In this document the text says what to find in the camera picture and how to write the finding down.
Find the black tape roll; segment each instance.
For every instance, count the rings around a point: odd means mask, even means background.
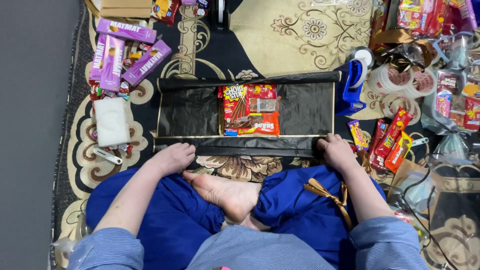
[[[368,57],[365,57],[365,54],[370,54],[370,59]],[[372,50],[365,46],[360,46],[356,47],[353,49],[348,55],[347,58],[345,59],[346,62],[352,61],[354,58],[361,58],[364,59],[367,62],[367,68],[371,69],[373,67],[373,63],[375,62],[375,56],[373,55]]]

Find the patterned carpet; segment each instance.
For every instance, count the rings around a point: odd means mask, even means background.
[[[69,99],[63,121],[63,132],[57,159],[52,212],[52,241],[61,237],[78,237],[79,214],[85,210],[92,190],[107,177],[127,168],[140,167],[152,156],[156,136],[161,95],[158,78],[179,76],[185,79],[220,78],[227,80],[264,78],[284,74],[330,71],[344,62],[345,56],[357,46],[367,45],[370,34],[371,2],[353,0],[351,4],[312,7],[308,1],[232,0],[229,33],[211,31],[206,18],[193,15],[193,9],[182,6],[173,27],[153,23],[150,27],[162,35],[173,54],[158,66],[131,93],[127,103],[132,153],[122,156],[121,165],[113,165],[93,154],[96,141],[90,136],[95,128],[87,76],[96,48],[98,19],[80,0],[81,14],[74,33]],[[127,51],[136,51],[136,43],[126,44]],[[360,125],[367,140],[371,139],[376,118],[383,117],[380,96],[364,86],[361,99],[367,108],[352,118]],[[349,136],[344,119],[336,119],[336,133]],[[425,165],[439,138],[423,130],[421,124],[406,130],[413,139],[428,137],[430,143],[413,148],[407,158]],[[238,181],[262,182],[275,172],[322,164],[322,160],[270,157],[197,157],[190,169],[215,173]],[[392,182],[389,173],[372,172],[372,177],[385,188]],[[448,194],[478,199],[480,178],[470,178],[462,184],[447,181],[442,190]],[[478,213],[442,211],[441,221],[432,224],[432,231],[442,235],[441,245],[459,248],[450,254],[459,270],[480,267]],[[67,261],[55,261],[51,251],[52,269],[65,267]],[[432,269],[441,269],[444,258],[434,245],[422,253]]]

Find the brown paper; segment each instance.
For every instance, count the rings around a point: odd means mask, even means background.
[[[428,172],[428,169],[418,164],[415,164],[414,162],[411,162],[409,160],[403,160],[402,164],[396,171],[395,177],[392,181],[392,186],[400,186],[402,182],[405,181],[406,178],[409,176],[408,174],[409,171],[415,171],[415,172],[426,174]],[[432,203],[432,206],[430,206],[430,219],[432,219],[433,213],[435,212],[435,208],[437,206],[438,194],[440,193],[444,185],[444,178],[432,171],[430,171],[429,176],[432,178],[433,181],[435,181],[435,190],[437,191],[437,195],[432,197],[433,203]],[[390,202],[390,198],[393,193],[394,193],[393,189],[390,188],[387,194],[387,202]],[[428,214],[428,209],[425,209],[421,213]],[[430,230],[427,220],[420,219],[420,221],[423,224],[423,226],[425,226],[425,228]]]
[[[88,8],[98,17],[149,18],[152,11],[151,0],[102,0],[98,10],[91,0],[85,0]]]

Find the royal blue fabric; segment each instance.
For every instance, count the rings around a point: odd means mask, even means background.
[[[136,169],[117,173],[99,184],[86,206],[86,222],[95,228]],[[291,233],[306,242],[336,269],[355,269],[355,248],[348,240],[343,216],[331,199],[303,189],[315,178],[332,195],[341,176],[316,166],[276,173],[264,179],[253,216],[274,233]],[[375,183],[384,196],[380,186]],[[348,208],[356,222],[353,208]],[[222,210],[204,201],[180,175],[163,178],[152,196],[137,235],[144,246],[145,270],[181,270],[212,234],[220,231]]]

